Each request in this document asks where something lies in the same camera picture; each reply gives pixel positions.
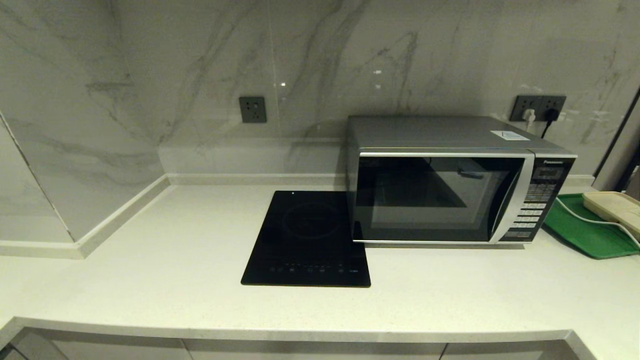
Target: plastic tray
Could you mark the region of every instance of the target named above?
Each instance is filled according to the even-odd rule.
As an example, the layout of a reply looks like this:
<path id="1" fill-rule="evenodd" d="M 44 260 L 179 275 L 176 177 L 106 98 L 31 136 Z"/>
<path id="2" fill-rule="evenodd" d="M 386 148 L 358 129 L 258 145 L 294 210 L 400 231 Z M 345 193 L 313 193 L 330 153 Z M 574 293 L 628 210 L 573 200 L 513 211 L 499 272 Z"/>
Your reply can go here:
<path id="1" fill-rule="evenodd" d="M 603 221 L 583 206 L 581 193 L 558 195 L 558 199 L 584 218 Z M 551 207 L 545 219 L 545 225 L 558 237 L 594 259 L 640 254 L 636 244 L 615 225 L 584 222 L 569 214 L 560 204 L 554 203 Z"/>

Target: microwave oven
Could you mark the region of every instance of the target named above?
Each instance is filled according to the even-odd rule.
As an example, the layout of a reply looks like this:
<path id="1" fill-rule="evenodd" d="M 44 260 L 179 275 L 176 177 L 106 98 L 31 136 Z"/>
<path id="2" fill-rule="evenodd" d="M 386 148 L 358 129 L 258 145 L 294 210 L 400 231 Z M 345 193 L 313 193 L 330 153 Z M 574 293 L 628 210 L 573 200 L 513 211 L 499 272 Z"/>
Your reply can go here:
<path id="1" fill-rule="evenodd" d="M 354 241 L 533 240 L 577 156 L 488 117 L 349 117 Z"/>

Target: sticker on microwave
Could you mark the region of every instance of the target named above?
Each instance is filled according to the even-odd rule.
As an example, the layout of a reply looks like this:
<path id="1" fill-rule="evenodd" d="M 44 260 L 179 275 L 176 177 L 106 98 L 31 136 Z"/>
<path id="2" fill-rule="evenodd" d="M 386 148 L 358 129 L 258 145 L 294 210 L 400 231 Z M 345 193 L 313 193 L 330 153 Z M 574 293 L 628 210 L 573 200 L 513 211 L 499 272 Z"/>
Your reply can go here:
<path id="1" fill-rule="evenodd" d="M 526 137 L 514 133 L 513 131 L 491 130 L 491 132 L 509 141 L 529 141 L 529 139 L 527 139 Z"/>

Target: wall outlet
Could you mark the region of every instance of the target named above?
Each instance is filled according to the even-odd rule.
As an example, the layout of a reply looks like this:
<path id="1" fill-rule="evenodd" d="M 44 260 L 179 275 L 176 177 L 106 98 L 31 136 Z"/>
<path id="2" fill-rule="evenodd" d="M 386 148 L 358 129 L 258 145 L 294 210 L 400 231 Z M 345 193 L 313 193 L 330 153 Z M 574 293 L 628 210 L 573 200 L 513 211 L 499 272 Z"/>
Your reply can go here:
<path id="1" fill-rule="evenodd" d="M 565 100 L 566 96 L 562 95 L 519 95 L 516 97 L 509 121 L 525 121 L 522 118 L 522 115 L 526 109 L 533 109 L 536 111 L 536 121 L 546 121 L 546 112 L 554 109 L 560 113 Z"/>
<path id="2" fill-rule="evenodd" d="M 538 113 L 540 104 L 542 104 L 542 96 L 540 95 L 519 95 L 516 97 L 516 103 L 513 105 L 509 121 L 525 121 L 522 115 L 526 109 L 536 110 L 536 120 L 538 120 L 540 117 Z"/>
<path id="3" fill-rule="evenodd" d="M 240 113 L 242 122 L 267 122 L 267 109 L 264 106 L 264 98 L 261 96 L 240 97 Z"/>
<path id="4" fill-rule="evenodd" d="M 542 103 L 536 110 L 536 114 L 539 112 L 539 118 L 542 121 L 545 120 L 545 114 L 549 110 L 557 110 L 557 114 L 559 115 L 562 112 L 562 107 L 564 106 L 564 101 L 566 100 L 566 96 L 543 96 Z"/>

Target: white countertop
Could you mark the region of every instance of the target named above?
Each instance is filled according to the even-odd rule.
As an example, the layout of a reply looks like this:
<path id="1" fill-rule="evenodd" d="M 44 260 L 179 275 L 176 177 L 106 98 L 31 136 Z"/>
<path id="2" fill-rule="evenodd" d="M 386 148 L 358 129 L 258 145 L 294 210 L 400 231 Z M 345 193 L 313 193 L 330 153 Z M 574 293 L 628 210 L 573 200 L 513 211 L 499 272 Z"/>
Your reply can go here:
<path id="1" fill-rule="evenodd" d="M 384 342 L 574 331 L 597 359 L 639 359 L 640 256 L 589 259 L 544 231 L 519 249 L 368 248 L 370 288 L 241 285 L 273 192 L 332 189 L 171 186 L 85 260 L 0 257 L 0 345 L 24 326 Z"/>

